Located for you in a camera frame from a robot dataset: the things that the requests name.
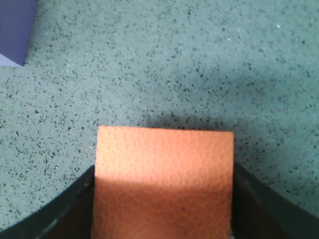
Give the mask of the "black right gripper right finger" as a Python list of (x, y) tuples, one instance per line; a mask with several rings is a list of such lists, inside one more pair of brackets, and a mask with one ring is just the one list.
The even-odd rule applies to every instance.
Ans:
[(234, 163), (232, 234), (236, 239), (317, 239), (319, 219)]

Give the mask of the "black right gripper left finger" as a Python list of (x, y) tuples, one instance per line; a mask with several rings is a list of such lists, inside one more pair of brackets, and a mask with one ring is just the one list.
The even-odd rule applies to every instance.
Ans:
[(89, 239), (93, 218), (95, 167), (43, 208), (5, 229), (2, 239)]

